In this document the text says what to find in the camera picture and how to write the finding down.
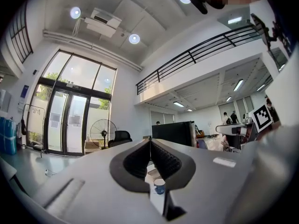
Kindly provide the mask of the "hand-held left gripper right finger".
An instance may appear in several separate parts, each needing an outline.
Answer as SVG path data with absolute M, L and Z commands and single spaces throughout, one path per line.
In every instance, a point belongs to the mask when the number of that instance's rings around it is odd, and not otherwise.
M 254 143 L 226 153 L 151 140 L 151 158 L 166 184 L 164 214 L 152 224 L 231 224 L 237 199 L 252 170 Z

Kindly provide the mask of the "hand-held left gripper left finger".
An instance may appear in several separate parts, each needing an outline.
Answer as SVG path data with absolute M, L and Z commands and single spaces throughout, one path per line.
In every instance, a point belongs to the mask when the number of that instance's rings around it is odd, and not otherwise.
M 33 200 L 69 224 L 164 223 L 147 193 L 125 190 L 110 174 L 110 161 L 139 143 L 133 141 L 78 158 L 49 178 Z

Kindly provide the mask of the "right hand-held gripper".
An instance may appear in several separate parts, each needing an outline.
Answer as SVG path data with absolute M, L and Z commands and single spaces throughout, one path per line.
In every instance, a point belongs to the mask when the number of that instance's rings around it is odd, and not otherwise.
M 224 135 L 246 135 L 249 140 L 260 140 L 272 130 L 273 118 L 267 105 L 246 113 L 243 124 L 221 125 L 216 132 Z

